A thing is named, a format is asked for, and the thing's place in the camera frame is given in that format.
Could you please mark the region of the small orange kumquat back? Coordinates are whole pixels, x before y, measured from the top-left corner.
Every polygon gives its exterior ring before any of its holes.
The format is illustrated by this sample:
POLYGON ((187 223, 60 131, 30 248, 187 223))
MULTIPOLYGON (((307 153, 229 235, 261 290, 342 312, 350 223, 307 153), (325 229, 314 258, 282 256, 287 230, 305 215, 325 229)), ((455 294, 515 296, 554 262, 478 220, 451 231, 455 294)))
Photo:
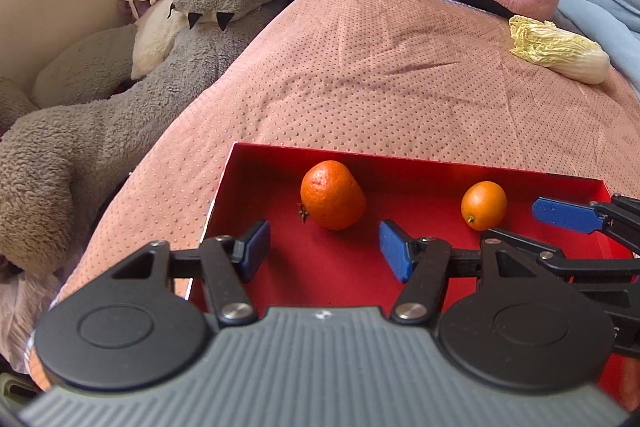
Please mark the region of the small orange kumquat back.
POLYGON ((462 197, 462 218, 475 231, 496 227, 506 215, 508 200, 503 188, 491 181, 472 185, 462 197))

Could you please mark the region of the large orange tangerine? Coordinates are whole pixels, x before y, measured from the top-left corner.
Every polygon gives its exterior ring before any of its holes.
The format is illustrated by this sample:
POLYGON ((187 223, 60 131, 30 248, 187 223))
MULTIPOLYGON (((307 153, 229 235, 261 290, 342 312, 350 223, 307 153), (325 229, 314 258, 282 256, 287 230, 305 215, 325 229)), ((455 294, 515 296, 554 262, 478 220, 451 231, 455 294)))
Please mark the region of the large orange tangerine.
POLYGON ((325 160, 303 177, 299 189, 299 216, 304 222, 330 231, 346 230, 362 218, 366 196, 349 169, 339 161, 325 160))

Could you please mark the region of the napa cabbage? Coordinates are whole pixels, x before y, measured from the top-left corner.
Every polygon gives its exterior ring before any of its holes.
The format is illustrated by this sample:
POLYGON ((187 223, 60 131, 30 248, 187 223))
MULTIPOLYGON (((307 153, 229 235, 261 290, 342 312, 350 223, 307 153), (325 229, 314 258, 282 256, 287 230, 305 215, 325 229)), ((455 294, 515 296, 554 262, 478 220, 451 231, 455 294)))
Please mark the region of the napa cabbage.
POLYGON ((511 53, 530 64, 551 69, 589 86, 604 83, 610 57, 596 42, 545 20, 514 15, 509 18, 511 53))

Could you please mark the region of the salmon dotted bedspread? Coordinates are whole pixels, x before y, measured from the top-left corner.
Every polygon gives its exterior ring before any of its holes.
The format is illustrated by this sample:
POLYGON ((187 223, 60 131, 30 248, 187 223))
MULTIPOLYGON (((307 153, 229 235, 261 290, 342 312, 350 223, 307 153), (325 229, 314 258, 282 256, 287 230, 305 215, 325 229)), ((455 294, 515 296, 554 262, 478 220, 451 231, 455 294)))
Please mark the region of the salmon dotted bedspread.
POLYGON ((444 0, 296 0, 169 128, 61 296, 151 239, 198 243, 236 142, 588 176, 639 192, 639 103, 513 55, 500 18, 444 0))

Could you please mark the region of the grey Totoro plush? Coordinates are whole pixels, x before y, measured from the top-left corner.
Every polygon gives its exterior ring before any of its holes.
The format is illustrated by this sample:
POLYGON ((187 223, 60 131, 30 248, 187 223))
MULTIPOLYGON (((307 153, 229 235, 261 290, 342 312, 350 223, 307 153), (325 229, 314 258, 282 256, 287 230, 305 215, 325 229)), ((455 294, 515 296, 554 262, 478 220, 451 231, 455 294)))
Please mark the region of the grey Totoro plush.
POLYGON ((81 253, 155 142, 293 0, 160 0, 61 53, 31 95, 1 87, 1 265, 37 277, 81 253))

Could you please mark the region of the light blue blanket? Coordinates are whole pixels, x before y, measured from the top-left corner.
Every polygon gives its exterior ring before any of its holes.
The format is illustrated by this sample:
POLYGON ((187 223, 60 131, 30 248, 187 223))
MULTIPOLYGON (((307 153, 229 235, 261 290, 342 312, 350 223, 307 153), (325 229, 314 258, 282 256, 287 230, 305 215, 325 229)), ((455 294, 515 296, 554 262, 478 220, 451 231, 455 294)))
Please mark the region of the light blue blanket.
POLYGON ((600 44, 612 65, 639 90, 639 0, 560 0, 558 9, 600 44))

